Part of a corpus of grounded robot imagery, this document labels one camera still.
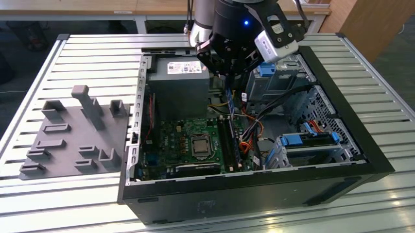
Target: motherboard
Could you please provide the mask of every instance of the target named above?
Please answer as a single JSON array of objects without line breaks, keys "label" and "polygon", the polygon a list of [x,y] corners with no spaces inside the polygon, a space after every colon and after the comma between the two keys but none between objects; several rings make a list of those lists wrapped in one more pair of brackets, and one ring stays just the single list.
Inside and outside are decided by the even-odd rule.
[{"label": "motherboard", "polygon": [[[217,118],[161,121],[158,146],[144,157],[144,172],[150,180],[168,179],[172,173],[180,175],[180,172],[185,176],[192,172],[194,175],[208,175],[212,171],[214,174],[229,172],[218,121]],[[237,137],[242,133],[241,119],[236,117],[232,126]]]}]

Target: gray plastic base plate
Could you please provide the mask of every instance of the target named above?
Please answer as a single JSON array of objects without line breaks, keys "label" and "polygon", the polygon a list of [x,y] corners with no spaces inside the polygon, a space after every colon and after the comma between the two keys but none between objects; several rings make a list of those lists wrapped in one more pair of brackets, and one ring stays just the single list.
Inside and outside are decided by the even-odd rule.
[{"label": "gray plastic base plate", "polygon": [[129,105],[122,116],[113,117],[109,105],[101,105],[105,128],[96,130],[82,107],[58,111],[61,120],[45,117],[27,152],[18,179],[43,179],[120,171],[124,154]]}]

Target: white label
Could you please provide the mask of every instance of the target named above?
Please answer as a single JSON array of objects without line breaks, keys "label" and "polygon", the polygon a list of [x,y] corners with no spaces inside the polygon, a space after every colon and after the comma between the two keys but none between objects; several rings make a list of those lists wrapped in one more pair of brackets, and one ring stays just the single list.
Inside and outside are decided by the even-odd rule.
[{"label": "white label", "polygon": [[201,73],[201,65],[194,62],[169,62],[166,64],[166,74],[194,74]]},{"label": "white label", "polygon": [[132,14],[132,11],[114,11],[114,14]]},{"label": "white label", "polygon": [[258,158],[253,156],[253,163],[258,166]]},{"label": "white label", "polygon": [[280,24],[273,25],[272,30],[274,34],[280,34],[284,31],[282,26]]},{"label": "white label", "polygon": [[241,101],[246,102],[246,93],[241,93]]},{"label": "white label", "polygon": [[286,66],[285,65],[281,65],[281,66],[276,66],[276,69],[285,69]]}]

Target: cpu socket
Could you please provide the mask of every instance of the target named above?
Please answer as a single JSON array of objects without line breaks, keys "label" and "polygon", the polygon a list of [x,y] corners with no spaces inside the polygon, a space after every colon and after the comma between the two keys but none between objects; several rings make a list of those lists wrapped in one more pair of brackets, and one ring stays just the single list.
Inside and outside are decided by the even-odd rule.
[{"label": "cpu socket", "polygon": [[190,137],[192,156],[198,160],[205,160],[212,153],[208,134],[194,134]]}]

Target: aluminum extrusion table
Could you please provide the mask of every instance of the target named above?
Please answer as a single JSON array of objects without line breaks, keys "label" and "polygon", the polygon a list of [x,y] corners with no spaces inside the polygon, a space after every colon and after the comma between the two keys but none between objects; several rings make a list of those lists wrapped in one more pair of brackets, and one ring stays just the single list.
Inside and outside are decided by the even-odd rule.
[{"label": "aluminum extrusion table", "polygon": [[33,143],[45,100],[89,86],[100,104],[133,104],[140,48],[186,46],[178,34],[72,35],[57,40],[0,141],[0,231],[43,232],[390,232],[415,225],[415,114],[345,38],[312,34],[312,50],[396,172],[330,204],[144,226],[116,204],[118,173],[21,181],[18,168]]}]

